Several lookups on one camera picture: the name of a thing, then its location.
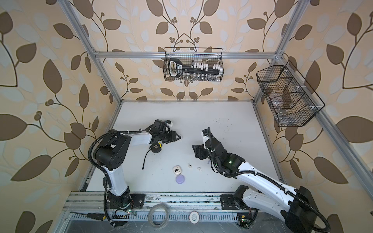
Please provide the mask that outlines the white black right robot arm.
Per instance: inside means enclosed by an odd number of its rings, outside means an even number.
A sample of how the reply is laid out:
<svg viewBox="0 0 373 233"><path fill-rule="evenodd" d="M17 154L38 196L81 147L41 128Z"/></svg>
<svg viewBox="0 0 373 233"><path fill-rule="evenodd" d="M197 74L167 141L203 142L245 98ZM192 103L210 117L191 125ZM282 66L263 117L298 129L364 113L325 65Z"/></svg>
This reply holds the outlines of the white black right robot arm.
<svg viewBox="0 0 373 233"><path fill-rule="evenodd" d="M201 135L203 144L192 147L195 157L209 159L215 173L243 182L233 196L236 208L264 211L283 221L293 233L330 232L330 223L319 212L307 188L277 181L244 158L227 152L210 128L202 130Z"/></svg>

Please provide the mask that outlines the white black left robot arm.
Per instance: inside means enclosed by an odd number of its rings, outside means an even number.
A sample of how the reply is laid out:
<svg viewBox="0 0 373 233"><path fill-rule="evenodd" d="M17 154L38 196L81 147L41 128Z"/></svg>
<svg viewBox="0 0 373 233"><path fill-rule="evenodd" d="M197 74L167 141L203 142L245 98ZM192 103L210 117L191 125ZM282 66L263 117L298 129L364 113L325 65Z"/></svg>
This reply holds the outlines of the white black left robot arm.
<svg viewBox="0 0 373 233"><path fill-rule="evenodd" d="M144 194L130 194L125 181L122 165L130 147L149 145L149 150L158 153L164 144L177 142L181 135L171 130L170 120L155 120L146 129L138 131L110 130L98 137L89 147L88 160L104 174L104 209L132 211L141 208L145 202Z"/></svg>

